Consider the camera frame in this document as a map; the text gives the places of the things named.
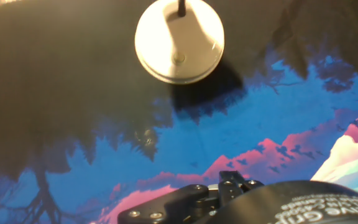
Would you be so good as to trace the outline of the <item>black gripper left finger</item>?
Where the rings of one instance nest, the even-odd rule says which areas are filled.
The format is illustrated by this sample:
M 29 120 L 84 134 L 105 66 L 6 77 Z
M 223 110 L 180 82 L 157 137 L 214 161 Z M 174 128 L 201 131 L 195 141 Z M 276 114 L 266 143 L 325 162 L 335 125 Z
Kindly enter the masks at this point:
M 196 223 L 218 208 L 216 184 L 191 184 L 119 213 L 117 224 Z

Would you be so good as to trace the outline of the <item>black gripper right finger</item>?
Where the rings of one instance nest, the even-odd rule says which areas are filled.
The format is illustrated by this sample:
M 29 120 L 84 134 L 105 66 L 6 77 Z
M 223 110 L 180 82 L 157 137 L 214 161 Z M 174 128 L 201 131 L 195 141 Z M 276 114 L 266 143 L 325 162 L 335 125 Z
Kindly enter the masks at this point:
M 258 180 L 247 180 L 238 171 L 220 171 L 218 196 L 219 205 L 225 206 L 236 197 L 263 186 Z

